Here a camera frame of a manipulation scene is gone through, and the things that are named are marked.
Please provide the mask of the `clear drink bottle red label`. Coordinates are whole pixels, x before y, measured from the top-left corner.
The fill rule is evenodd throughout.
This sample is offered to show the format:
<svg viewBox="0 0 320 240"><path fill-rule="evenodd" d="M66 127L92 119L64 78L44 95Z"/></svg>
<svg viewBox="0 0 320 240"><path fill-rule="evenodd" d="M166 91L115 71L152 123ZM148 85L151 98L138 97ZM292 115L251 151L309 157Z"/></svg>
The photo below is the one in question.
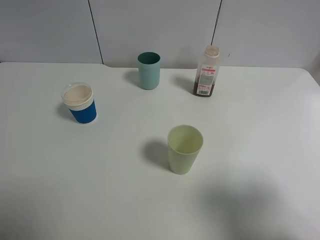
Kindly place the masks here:
<svg viewBox="0 0 320 240"><path fill-rule="evenodd" d="M198 60L193 94L198 97L210 97L213 93L220 68L220 50L209 45Z"/></svg>

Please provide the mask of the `pale green plastic cup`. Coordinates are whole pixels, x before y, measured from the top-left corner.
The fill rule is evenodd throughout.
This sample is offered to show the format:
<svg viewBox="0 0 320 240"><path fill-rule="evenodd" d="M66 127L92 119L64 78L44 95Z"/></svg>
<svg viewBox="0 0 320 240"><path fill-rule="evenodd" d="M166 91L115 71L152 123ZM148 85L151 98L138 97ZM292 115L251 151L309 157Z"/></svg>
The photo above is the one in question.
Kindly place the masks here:
<svg viewBox="0 0 320 240"><path fill-rule="evenodd" d="M187 174L203 143L201 132L191 125L178 125L172 128L167 136L168 162L171 171L177 175Z"/></svg>

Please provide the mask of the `blue paper cup clear lid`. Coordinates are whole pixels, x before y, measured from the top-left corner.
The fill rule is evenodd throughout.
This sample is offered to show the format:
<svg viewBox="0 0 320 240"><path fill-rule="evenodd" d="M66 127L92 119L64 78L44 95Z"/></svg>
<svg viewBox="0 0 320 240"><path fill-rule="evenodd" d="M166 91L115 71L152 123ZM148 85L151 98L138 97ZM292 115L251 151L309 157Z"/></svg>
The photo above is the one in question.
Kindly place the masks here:
<svg viewBox="0 0 320 240"><path fill-rule="evenodd" d="M96 120L94 94L88 84L75 82L67 85L62 91L61 99L79 124L86 125Z"/></svg>

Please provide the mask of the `teal plastic cup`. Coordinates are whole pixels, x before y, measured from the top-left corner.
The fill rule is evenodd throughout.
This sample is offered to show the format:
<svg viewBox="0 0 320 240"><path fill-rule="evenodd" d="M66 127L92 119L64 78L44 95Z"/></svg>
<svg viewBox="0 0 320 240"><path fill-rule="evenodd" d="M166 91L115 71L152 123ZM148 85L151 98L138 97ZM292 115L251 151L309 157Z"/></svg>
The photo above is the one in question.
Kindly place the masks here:
<svg viewBox="0 0 320 240"><path fill-rule="evenodd" d="M137 60L141 87L145 90L155 89L160 83L161 57L155 52L143 52Z"/></svg>

